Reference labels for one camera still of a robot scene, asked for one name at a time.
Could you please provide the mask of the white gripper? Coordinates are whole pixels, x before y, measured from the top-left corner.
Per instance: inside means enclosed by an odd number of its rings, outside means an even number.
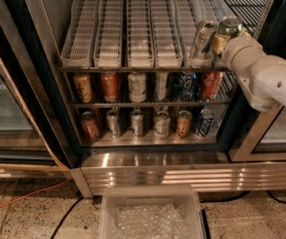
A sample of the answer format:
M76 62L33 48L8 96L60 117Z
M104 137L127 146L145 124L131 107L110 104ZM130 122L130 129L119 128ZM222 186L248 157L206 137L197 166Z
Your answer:
M247 31L230 40L227 35L215 34L211 48L217 55L222 53L223 62L233 72L240 72L265 56L263 47Z

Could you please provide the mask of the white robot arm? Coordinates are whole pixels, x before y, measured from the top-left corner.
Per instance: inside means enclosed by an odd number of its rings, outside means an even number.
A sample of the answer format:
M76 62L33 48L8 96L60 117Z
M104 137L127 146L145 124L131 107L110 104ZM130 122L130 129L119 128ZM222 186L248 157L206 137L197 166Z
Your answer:
M286 108L286 60L267 55L249 34L230 38L216 34L212 49L233 72L249 104L262 113Z

